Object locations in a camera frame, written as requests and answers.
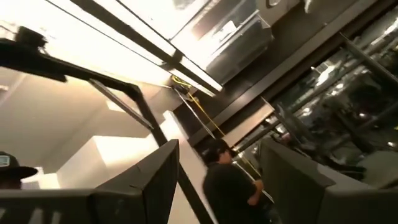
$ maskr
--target yellow cable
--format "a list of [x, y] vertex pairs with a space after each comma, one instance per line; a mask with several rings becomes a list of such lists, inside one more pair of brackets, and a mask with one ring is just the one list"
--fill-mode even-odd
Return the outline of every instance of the yellow cable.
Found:
[[[191, 87], [191, 85], [189, 85], [188, 83], [185, 83], [183, 81], [181, 81], [179, 78], [177, 78], [176, 76], [172, 76], [172, 80], [175, 83], [178, 83], [180, 85], [183, 86], [187, 86], [187, 87]], [[199, 109], [205, 114], [205, 116], [210, 120], [210, 122], [218, 129], [218, 131], [223, 135], [226, 136], [225, 133], [220, 129], [220, 127], [218, 127], [218, 125], [210, 118], [210, 116], [206, 113], [205, 109], [203, 109], [203, 107], [200, 105], [200, 103], [192, 96], [191, 93], [188, 93], [189, 97], [193, 100], [193, 102], [195, 102], [195, 104], [199, 107]], [[245, 158], [242, 157], [241, 158], [245, 163], [249, 164], [249, 166], [259, 175], [261, 176], [261, 174], [257, 171], [256, 168], [254, 168], [254, 166]]]

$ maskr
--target black cap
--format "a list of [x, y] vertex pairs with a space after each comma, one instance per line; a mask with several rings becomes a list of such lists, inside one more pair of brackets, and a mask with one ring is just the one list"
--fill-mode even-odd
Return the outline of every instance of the black cap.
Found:
[[23, 179], [37, 174], [33, 167], [20, 166], [11, 154], [0, 152], [0, 179]]
[[217, 162], [220, 154], [229, 151], [232, 157], [235, 153], [229, 148], [229, 145], [222, 139], [209, 139], [205, 144], [205, 150], [202, 152], [202, 157], [205, 164]]

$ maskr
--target black t-shirt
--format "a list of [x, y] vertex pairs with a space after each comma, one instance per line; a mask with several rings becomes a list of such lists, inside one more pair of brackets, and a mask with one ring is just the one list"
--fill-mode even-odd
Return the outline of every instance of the black t-shirt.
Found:
[[203, 182], [203, 191], [219, 224], [267, 223], [262, 205], [248, 204], [256, 186], [234, 165], [212, 164]]

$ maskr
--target sticker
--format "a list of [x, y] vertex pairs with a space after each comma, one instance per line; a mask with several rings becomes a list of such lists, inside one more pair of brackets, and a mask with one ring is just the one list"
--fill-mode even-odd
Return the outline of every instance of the sticker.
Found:
[[10, 166], [10, 157], [0, 156], [0, 167], [8, 167], [8, 166]]

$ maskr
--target man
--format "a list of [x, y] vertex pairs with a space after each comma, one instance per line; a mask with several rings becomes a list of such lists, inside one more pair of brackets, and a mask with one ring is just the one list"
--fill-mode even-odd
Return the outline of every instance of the man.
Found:
[[222, 139], [212, 139], [206, 148], [203, 157], [209, 168], [203, 191], [218, 223], [269, 223], [263, 209], [267, 200], [262, 194], [262, 182], [251, 182], [242, 170], [232, 165], [232, 152]]
[[20, 166], [14, 156], [0, 152], [0, 190], [20, 190], [22, 188], [21, 180], [36, 173], [37, 169]]

